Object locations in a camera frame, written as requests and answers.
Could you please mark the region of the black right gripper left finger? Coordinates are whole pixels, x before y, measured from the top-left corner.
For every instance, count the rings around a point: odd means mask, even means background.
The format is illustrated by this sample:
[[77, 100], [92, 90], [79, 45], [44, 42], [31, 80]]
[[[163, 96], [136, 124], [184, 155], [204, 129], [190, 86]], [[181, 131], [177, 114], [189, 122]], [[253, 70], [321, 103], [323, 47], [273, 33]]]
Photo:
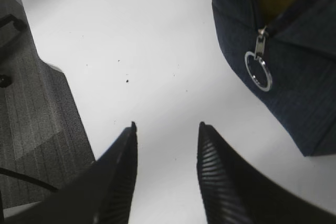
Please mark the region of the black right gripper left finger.
[[1, 223], [128, 223], [138, 170], [136, 123], [62, 189], [5, 168], [1, 174], [37, 185], [52, 195]]

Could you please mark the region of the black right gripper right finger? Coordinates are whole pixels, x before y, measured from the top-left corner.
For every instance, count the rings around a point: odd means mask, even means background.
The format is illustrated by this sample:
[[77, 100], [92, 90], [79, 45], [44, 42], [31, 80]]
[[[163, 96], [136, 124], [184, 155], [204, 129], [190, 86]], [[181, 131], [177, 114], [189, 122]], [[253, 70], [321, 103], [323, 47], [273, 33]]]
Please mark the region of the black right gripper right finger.
[[285, 190], [201, 122], [197, 178], [207, 223], [335, 223], [335, 215]]

